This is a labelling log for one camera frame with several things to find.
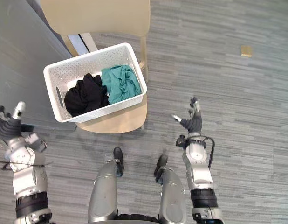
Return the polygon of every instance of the chair backrest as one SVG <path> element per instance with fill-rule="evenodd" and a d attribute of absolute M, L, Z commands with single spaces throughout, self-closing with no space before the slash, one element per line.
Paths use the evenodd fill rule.
<path fill-rule="evenodd" d="M 51 28 L 61 34 L 119 32 L 146 36 L 150 0 L 41 0 Z"/>

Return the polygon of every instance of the wall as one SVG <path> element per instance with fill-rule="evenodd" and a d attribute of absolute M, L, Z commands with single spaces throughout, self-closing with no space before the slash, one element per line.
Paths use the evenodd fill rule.
<path fill-rule="evenodd" d="M 74 130 L 55 120 L 43 77 L 46 65 L 70 57 L 25 0 L 0 0 L 0 105 L 8 112 L 23 100 L 24 123 Z"/>

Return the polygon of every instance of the basket handle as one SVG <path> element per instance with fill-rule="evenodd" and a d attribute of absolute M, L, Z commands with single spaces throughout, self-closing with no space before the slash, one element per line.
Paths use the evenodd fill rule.
<path fill-rule="evenodd" d="M 60 93 L 60 90 L 59 90 L 59 88 L 57 86 L 56 86 L 56 91 L 57 91 L 57 96 L 58 96 L 60 105 L 61 105 L 62 108 L 64 108 L 64 104 L 63 104 L 63 101 L 62 101 L 61 93 Z"/>

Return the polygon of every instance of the plastic basket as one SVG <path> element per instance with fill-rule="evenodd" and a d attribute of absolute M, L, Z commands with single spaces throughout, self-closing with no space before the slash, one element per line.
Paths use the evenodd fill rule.
<path fill-rule="evenodd" d="M 93 76 L 98 74 L 101 75 L 101 70 L 104 68 L 124 64 L 128 64 L 134 70 L 141 87 L 140 95 L 81 114 L 76 117 L 72 117 L 67 112 L 64 104 L 64 97 L 66 92 L 71 87 L 75 86 L 77 80 L 83 79 L 84 75 L 87 73 L 90 73 Z M 50 64 L 45 67 L 43 73 L 53 112 L 56 120 L 59 122 L 69 121 L 82 123 L 122 110 L 141 103 L 143 95 L 147 92 L 147 86 L 139 63 L 131 45 L 128 43 L 121 43 L 61 62 Z"/>

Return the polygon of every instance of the small yellow object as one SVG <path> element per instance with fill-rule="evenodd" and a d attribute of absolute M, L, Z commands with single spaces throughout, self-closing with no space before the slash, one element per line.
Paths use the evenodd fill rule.
<path fill-rule="evenodd" d="M 251 57 L 252 56 L 252 46 L 242 45 L 241 46 L 241 56 Z"/>

